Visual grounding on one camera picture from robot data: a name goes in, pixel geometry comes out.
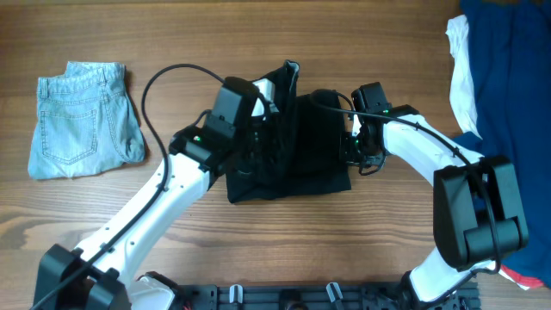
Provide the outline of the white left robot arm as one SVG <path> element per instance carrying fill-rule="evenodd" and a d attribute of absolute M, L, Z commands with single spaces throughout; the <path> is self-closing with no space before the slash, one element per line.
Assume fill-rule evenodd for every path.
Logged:
<path fill-rule="evenodd" d="M 179 286 L 136 271 L 172 223 L 242 154 L 273 144 L 279 114 L 206 114 L 176 132 L 155 174 L 101 229 L 69 251 L 54 245 L 40 261 L 35 309 L 178 309 Z"/>

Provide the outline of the dark green shorts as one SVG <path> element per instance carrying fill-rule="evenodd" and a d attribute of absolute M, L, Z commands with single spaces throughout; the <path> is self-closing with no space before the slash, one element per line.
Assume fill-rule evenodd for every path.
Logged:
<path fill-rule="evenodd" d="M 226 174 L 230 203 L 274 200 L 294 195 L 323 195 L 351 189 L 348 166 L 339 159 L 344 117 L 328 108 L 340 102 L 332 93 L 296 94 L 300 65 L 287 60 L 263 77 L 275 86 L 275 169 Z"/>

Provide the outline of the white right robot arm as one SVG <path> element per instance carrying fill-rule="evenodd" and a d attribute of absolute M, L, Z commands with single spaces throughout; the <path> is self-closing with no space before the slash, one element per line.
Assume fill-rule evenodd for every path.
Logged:
<path fill-rule="evenodd" d="M 376 114 L 350 112 L 346 145 L 364 157 L 401 158 L 433 188 L 433 237 L 427 258 L 403 276 L 396 294 L 405 309 L 448 299 L 479 274 L 498 274 L 503 259 L 523 249 L 528 226 L 513 163 L 485 157 L 439 133 L 410 106 Z"/>

